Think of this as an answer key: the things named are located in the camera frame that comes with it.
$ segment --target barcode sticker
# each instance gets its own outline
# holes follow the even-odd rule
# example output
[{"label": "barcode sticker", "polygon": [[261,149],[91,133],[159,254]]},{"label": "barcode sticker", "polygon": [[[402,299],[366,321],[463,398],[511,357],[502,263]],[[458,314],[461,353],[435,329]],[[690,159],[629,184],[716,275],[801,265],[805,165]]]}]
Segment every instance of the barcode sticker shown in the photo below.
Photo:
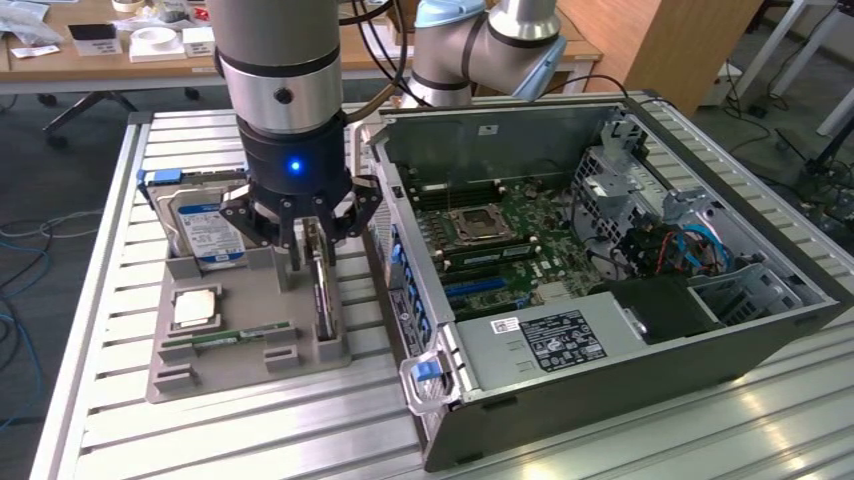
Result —
[{"label": "barcode sticker", "polygon": [[517,317],[493,320],[490,323],[493,324],[493,331],[495,332],[495,335],[519,330],[519,319]]}]

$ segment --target ram module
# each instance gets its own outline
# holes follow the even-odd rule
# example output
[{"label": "ram module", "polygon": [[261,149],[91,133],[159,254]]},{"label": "ram module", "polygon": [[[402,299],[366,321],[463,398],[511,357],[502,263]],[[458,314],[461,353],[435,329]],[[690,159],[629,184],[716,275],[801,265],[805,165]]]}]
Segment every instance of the ram module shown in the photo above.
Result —
[{"label": "ram module", "polygon": [[245,328],[242,330],[225,330],[222,332],[206,333],[190,338],[179,338],[163,342],[163,348],[181,347],[183,345],[193,345],[195,348],[211,348],[222,345],[234,345],[247,341],[258,340],[265,336],[265,333],[278,328],[287,328],[291,326],[290,322],[274,323],[271,325],[262,325],[261,327]]}]

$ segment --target blue hard drive label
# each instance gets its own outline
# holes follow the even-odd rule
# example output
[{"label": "blue hard drive label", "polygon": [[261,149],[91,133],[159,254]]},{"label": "blue hard drive label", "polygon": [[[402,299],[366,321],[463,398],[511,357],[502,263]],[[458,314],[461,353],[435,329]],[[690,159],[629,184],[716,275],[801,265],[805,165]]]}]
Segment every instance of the blue hard drive label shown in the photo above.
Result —
[{"label": "blue hard drive label", "polygon": [[199,261],[222,263],[243,257],[243,237],[221,215],[219,204],[185,205],[178,207],[178,214]]},{"label": "blue hard drive label", "polygon": [[547,372],[608,357],[582,312],[522,322],[522,333],[539,367]]}]

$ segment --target chair leg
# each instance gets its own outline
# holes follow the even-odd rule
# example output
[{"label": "chair leg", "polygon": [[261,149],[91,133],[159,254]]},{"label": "chair leg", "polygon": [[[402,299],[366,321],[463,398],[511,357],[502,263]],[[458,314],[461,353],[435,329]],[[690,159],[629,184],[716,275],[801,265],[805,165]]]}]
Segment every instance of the chair leg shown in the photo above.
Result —
[{"label": "chair leg", "polygon": [[110,99],[114,100],[129,112],[139,112],[138,108],[134,106],[131,101],[127,99],[125,95],[119,92],[110,92]]},{"label": "chair leg", "polygon": [[63,125],[71,122],[75,118],[80,116],[83,112],[86,112],[90,108],[98,104],[102,100],[107,98],[106,92],[92,92],[86,97],[80,99],[75,105],[66,110],[59,117],[56,117],[47,127],[42,129],[46,135],[54,135],[54,132],[59,130]]}]

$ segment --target paper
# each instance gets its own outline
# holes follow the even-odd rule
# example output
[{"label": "paper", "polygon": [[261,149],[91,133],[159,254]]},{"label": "paper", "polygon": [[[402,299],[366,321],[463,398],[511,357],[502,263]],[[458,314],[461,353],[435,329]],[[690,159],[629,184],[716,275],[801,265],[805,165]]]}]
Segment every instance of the paper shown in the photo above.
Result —
[{"label": "paper", "polygon": [[56,53],[59,52],[59,47],[56,45],[48,45],[47,47],[12,48],[10,49],[10,51],[18,58],[30,58],[40,57],[42,55],[47,55],[48,53]]}]

